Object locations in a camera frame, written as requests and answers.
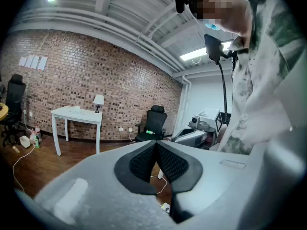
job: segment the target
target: white wall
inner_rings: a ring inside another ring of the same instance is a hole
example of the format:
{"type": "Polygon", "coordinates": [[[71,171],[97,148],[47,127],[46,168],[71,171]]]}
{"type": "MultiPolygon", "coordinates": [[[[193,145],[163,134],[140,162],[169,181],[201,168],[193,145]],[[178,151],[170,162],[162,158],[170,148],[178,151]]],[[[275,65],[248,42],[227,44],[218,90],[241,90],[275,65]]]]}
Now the white wall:
{"type": "MultiPolygon", "coordinates": [[[[191,92],[188,99],[188,109],[183,117],[183,126],[188,125],[194,115],[199,114],[205,108],[220,109],[224,112],[224,94],[221,76],[211,76],[204,78],[189,79],[192,82],[191,92]]],[[[230,75],[225,76],[226,93],[227,93],[227,111],[231,113],[232,108],[232,82],[230,75]]],[[[180,109],[183,106],[183,95],[185,87],[182,88],[180,109]]]]}

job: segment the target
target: white machine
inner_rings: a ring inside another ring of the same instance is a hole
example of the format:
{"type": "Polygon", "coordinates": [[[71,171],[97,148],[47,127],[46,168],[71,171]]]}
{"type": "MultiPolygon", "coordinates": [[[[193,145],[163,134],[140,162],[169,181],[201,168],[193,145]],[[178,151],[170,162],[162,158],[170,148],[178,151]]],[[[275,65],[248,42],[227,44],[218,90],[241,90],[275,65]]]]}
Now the white machine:
{"type": "Polygon", "coordinates": [[[204,145],[208,133],[212,133],[211,146],[216,144],[217,136],[222,127],[222,117],[219,109],[204,109],[200,114],[193,116],[189,126],[182,127],[173,133],[172,142],[189,147],[209,149],[204,145]]]}

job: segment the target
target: office chair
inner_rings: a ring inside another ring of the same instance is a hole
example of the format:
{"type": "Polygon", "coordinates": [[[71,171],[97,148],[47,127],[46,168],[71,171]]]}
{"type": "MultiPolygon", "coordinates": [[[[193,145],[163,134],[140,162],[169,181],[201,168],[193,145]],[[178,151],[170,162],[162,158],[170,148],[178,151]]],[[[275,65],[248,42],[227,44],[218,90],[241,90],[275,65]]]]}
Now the office chair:
{"type": "Polygon", "coordinates": [[[8,115],[0,121],[0,124],[4,125],[5,131],[2,132],[1,136],[3,137],[6,134],[5,139],[3,140],[3,147],[5,147],[5,141],[9,140],[11,142],[11,135],[15,136],[16,143],[19,143],[17,139],[18,132],[24,132],[24,130],[19,130],[19,125],[21,122],[22,117],[22,110],[21,110],[21,102],[23,100],[23,95],[25,91],[25,83],[23,83],[23,77],[18,74],[14,74],[11,80],[8,83],[8,90],[6,95],[6,102],[5,104],[9,108],[8,115]]]}
{"type": "Polygon", "coordinates": [[[163,124],[167,118],[167,114],[164,113],[164,107],[159,105],[153,105],[151,110],[147,111],[147,120],[144,127],[144,131],[140,132],[141,123],[136,124],[138,127],[138,135],[135,137],[136,141],[146,140],[163,140],[166,130],[163,128],[163,124]]]}

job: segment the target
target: white paper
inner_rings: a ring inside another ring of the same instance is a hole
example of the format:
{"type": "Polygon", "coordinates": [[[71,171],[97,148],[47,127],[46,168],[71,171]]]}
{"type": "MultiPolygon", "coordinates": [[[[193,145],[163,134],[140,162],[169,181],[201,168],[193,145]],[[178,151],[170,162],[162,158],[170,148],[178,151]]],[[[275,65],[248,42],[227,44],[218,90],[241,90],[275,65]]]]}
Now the white paper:
{"type": "Polygon", "coordinates": [[[19,66],[24,66],[25,65],[25,61],[27,60],[27,57],[21,57],[19,60],[19,66]]]}
{"type": "Polygon", "coordinates": [[[30,67],[30,66],[31,66],[33,57],[34,57],[33,55],[30,55],[30,56],[28,57],[28,60],[27,60],[27,62],[25,63],[25,67],[30,67]]]}
{"type": "Polygon", "coordinates": [[[37,70],[44,70],[48,57],[42,56],[38,64],[37,70]]]}
{"type": "Polygon", "coordinates": [[[39,56],[34,56],[31,64],[31,68],[36,69],[37,63],[38,63],[39,56]]]}

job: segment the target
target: yellow object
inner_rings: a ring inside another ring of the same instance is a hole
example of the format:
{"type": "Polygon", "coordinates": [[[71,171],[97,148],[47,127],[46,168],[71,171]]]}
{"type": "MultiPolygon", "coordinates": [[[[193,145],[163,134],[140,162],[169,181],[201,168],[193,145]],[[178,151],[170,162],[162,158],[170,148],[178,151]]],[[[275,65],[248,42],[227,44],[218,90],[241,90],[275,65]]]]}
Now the yellow object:
{"type": "Polygon", "coordinates": [[[20,151],[19,151],[19,149],[17,147],[13,146],[13,149],[15,150],[15,152],[20,153],[20,151]]]}
{"type": "Polygon", "coordinates": [[[0,111],[0,121],[2,119],[4,119],[6,117],[6,115],[8,114],[9,112],[9,108],[7,105],[3,104],[3,103],[0,103],[0,106],[2,106],[2,110],[0,111]]]}

